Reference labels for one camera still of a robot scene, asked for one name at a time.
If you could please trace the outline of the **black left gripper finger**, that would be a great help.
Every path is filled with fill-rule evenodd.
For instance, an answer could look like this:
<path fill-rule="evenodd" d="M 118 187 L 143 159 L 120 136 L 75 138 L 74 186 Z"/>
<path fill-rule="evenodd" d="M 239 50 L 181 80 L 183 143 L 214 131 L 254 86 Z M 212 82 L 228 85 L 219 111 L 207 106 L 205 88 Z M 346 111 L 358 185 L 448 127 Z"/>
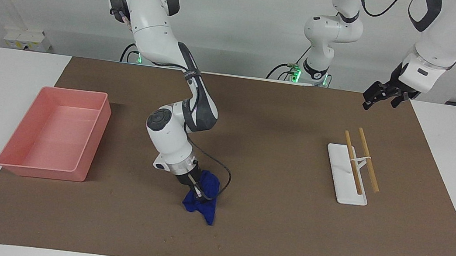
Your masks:
<path fill-rule="evenodd" d="M 393 108 L 397 108 L 401 103 L 414 99 L 415 97 L 418 96 L 418 92 L 406 92 L 406 91 L 400 91 L 398 94 L 396 94 L 395 98 L 391 101 L 391 105 Z"/>
<path fill-rule="evenodd" d="M 390 85 L 388 83 L 374 82 L 363 92 L 364 102 L 362 104 L 365 110 L 369 110 L 374 103 L 386 100 L 390 95 Z"/>

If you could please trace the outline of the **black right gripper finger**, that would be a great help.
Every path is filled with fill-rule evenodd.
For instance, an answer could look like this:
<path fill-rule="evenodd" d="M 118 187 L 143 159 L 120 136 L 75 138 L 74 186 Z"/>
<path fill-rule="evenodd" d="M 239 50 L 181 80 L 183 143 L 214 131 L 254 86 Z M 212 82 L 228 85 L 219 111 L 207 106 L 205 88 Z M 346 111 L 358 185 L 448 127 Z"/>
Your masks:
<path fill-rule="evenodd" d="M 196 180 L 192 175 L 188 175 L 188 179 L 189 179 L 189 183 L 190 183 L 189 184 L 190 189 L 194 193 L 195 198 L 203 199 L 204 192 L 202 191 L 202 187 L 201 187 L 199 180 Z"/>

